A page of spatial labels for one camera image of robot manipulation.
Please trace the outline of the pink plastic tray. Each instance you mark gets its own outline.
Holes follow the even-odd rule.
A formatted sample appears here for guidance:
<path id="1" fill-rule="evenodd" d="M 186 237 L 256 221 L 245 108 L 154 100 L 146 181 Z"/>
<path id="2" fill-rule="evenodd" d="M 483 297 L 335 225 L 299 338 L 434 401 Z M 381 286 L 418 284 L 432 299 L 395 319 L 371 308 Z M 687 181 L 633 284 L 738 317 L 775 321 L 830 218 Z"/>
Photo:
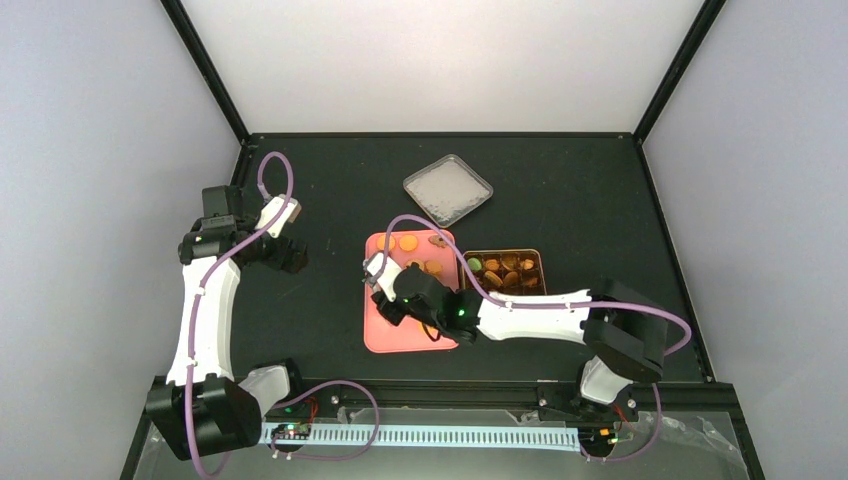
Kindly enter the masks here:
<path id="1" fill-rule="evenodd" d="M 413 252 L 402 251 L 397 244 L 398 239 L 404 234 L 413 234 L 418 237 L 419 246 Z M 392 233 L 394 242 L 391 243 L 390 258 L 399 266 L 405 267 L 410 261 L 424 264 L 427 260 L 436 260 L 443 265 L 443 272 L 435 276 L 444 285 L 456 290 L 459 288 L 460 279 L 455 254 L 450 248 L 441 249 L 429 243 L 428 237 L 435 234 L 431 230 L 401 230 Z M 391 326 L 377 312 L 374 303 L 370 300 L 373 293 L 371 288 L 365 284 L 364 289 L 364 311 L 363 311 L 363 341 L 365 346 L 378 354 L 397 354 L 423 351 L 444 351 L 458 347 L 458 344 L 446 337 L 440 337 L 437 341 L 430 339 L 436 337 L 437 331 L 425 327 L 413 319 L 405 319 L 398 327 Z"/>

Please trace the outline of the green round cookie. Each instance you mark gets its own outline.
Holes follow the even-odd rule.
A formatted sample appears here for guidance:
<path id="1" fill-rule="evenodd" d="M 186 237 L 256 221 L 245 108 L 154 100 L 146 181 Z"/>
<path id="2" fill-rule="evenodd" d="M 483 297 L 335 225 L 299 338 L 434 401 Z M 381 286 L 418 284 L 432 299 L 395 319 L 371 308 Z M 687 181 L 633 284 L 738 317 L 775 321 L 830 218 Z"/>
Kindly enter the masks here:
<path id="1" fill-rule="evenodd" d="M 480 272 L 483 270 L 483 264 L 479 258 L 469 258 L 467 260 L 467 264 L 472 272 Z"/>

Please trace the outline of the gold cookie tin box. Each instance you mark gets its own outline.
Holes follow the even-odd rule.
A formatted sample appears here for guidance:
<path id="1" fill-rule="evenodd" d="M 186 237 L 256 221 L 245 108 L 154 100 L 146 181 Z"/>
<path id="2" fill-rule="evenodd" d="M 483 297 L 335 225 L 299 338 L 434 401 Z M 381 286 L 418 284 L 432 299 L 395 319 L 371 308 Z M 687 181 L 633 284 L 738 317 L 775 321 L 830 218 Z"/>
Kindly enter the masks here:
<path id="1" fill-rule="evenodd" d="M 481 260 L 483 270 L 472 272 L 472 275 L 487 292 L 521 296 L 547 294 L 541 255 L 535 249 L 469 250 L 464 253 L 463 258 L 466 263 L 469 258 Z M 504 280 L 505 285 L 502 288 L 494 289 L 483 279 L 486 271 L 484 262 L 488 259 L 496 259 L 501 263 L 501 268 L 496 272 Z"/>

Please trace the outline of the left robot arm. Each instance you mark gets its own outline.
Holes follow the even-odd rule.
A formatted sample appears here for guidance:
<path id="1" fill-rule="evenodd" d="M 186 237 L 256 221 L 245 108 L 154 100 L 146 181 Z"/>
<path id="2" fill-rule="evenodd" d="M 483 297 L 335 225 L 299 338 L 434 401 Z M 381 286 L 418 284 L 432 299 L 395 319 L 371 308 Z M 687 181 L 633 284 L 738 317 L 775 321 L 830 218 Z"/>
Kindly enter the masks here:
<path id="1" fill-rule="evenodd" d="M 178 246 L 184 304 L 177 351 L 164 383 L 147 395 L 145 413 L 177 459 L 187 461 L 252 447 L 264 416 L 292 391 L 289 360 L 260 366 L 238 380 L 231 361 L 233 306 L 244 267 L 261 263 L 296 274 L 307 262 L 304 241 L 283 235 L 301 211 L 284 195 L 247 213 L 235 186 L 202 192 L 203 214 Z"/>

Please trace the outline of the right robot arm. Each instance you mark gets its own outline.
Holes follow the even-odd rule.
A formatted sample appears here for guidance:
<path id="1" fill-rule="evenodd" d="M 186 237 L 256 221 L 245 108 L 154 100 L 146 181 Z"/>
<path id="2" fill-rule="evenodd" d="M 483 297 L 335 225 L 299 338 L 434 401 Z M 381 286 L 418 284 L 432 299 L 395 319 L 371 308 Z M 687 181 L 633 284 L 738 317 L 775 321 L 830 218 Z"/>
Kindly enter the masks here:
<path id="1" fill-rule="evenodd" d="M 663 376 L 667 326 L 644 305 L 606 301 L 590 289 L 548 296 L 456 290 L 417 266 L 384 264 L 381 256 L 364 272 L 378 313 L 393 325 L 415 319 L 457 343 L 483 336 L 588 347 L 593 355 L 569 392 L 582 418 L 598 417 L 628 386 Z"/>

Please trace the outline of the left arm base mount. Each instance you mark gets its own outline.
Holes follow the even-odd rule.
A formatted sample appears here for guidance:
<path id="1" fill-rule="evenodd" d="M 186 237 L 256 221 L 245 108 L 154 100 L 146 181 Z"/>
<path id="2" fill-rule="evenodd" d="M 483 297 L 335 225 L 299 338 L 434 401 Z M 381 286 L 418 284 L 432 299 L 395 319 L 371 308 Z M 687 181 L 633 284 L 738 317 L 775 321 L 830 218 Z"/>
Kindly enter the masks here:
<path id="1" fill-rule="evenodd" d="M 263 419 L 305 421 L 332 417 L 336 408 L 332 397 L 340 393 L 341 386 L 337 380 L 307 382 L 283 399 L 274 401 L 271 408 L 263 415 Z"/>

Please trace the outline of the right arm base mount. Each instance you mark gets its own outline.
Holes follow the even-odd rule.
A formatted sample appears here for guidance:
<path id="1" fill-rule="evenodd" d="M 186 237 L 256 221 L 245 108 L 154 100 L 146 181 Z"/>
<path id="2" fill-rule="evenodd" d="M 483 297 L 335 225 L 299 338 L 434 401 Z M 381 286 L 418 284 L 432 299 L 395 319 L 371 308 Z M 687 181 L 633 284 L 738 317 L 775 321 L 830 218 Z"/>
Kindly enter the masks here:
<path id="1" fill-rule="evenodd" d="M 629 388 L 610 405 L 584 399 L 575 382 L 541 382 L 535 387 L 541 420 L 561 420 L 572 426 L 604 427 L 625 419 L 635 422 L 638 409 Z"/>

